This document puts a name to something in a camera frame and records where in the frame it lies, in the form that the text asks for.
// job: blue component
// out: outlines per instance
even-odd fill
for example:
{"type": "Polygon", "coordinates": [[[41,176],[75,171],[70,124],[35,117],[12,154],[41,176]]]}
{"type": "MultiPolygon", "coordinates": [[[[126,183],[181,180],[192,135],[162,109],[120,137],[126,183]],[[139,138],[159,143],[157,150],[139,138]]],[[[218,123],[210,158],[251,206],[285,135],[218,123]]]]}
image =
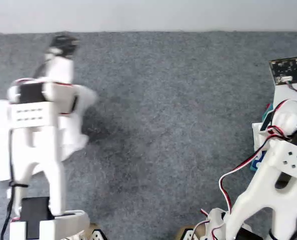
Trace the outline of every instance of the blue component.
{"type": "MultiPolygon", "coordinates": [[[[266,111],[264,112],[263,116],[262,116],[262,122],[264,122],[265,118],[267,117],[267,114],[269,112],[271,112],[273,110],[273,104],[270,103],[266,109],[266,111]]],[[[253,161],[252,161],[252,164],[250,165],[250,169],[254,172],[256,172],[258,170],[258,167],[257,167],[257,163],[261,163],[265,154],[267,153],[267,151],[262,151],[260,153],[260,155],[258,155],[253,161]]]]}
{"type": "Polygon", "coordinates": [[[250,165],[250,169],[254,172],[256,172],[258,170],[258,167],[257,167],[257,163],[261,163],[265,154],[267,153],[267,151],[262,151],[260,153],[260,155],[258,155],[253,161],[252,161],[252,164],[250,165]]]}
{"type": "Polygon", "coordinates": [[[267,117],[267,114],[272,110],[273,110],[273,104],[270,103],[262,116],[262,122],[264,122],[265,118],[267,117]]]}

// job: red wire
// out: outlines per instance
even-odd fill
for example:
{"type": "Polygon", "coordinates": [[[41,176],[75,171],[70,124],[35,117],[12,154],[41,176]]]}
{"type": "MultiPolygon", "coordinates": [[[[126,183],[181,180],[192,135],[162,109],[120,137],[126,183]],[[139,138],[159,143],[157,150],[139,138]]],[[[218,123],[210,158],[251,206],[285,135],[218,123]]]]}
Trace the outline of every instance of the red wire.
{"type": "Polygon", "coordinates": [[[207,212],[205,212],[205,211],[203,211],[202,209],[200,210],[200,212],[201,212],[201,214],[204,214],[205,215],[205,217],[208,217],[209,215],[208,215],[208,213],[207,212]]]}
{"type": "MultiPolygon", "coordinates": [[[[259,151],[265,146],[265,144],[267,143],[267,141],[271,138],[279,138],[279,139],[285,139],[285,137],[283,136],[280,136],[280,135],[277,135],[277,134],[272,134],[270,136],[268,136],[266,138],[266,140],[264,141],[264,143],[262,144],[262,146],[260,146],[251,156],[249,156],[246,160],[244,160],[242,163],[240,163],[238,166],[236,166],[235,168],[233,168],[231,171],[229,171],[228,173],[230,172],[233,172],[237,169],[240,169],[240,168],[243,168],[245,165],[249,164],[254,157],[256,157],[259,153],[259,151]]],[[[232,201],[231,201],[231,198],[228,194],[228,192],[225,190],[225,188],[223,187],[223,180],[224,180],[225,177],[223,177],[221,180],[220,180],[220,188],[222,189],[222,191],[224,192],[225,196],[226,196],[226,199],[228,201],[228,206],[229,206],[229,212],[232,211],[232,201]]]]}

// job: humanoid robot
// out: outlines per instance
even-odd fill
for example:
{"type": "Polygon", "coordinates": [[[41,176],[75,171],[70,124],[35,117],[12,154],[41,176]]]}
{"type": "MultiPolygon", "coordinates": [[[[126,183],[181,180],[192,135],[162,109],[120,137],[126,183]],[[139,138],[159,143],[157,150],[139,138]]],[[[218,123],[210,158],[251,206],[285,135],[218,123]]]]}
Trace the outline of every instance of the humanoid robot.
{"type": "Polygon", "coordinates": [[[252,125],[255,152],[219,179],[227,210],[201,209],[206,219],[182,228],[177,240],[262,240],[244,222],[265,207],[273,209],[266,240],[297,238],[297,57],[272,60],[269,65],[275,83],[273,108],[263,122],[252,125]],[[258,169],[232,206],[223,179],[251,162],[258,169]]]}
{"type": "Polygon", "coordinates": [[[97,99],[94,91],[72,84],[77,44],[72,36],[55,36],[34,76],[15,80],[7,100],[0,100],[0,181],[10,180],[1,240],[12,211],[10,240],[105,240],[99,229],[88,233],[84,211],[66,210],[61,161],[87,143],[82,117],[97,99]],[[26,197],[31,176],[39,171],[49,182],[50,196],[26,197]]]}

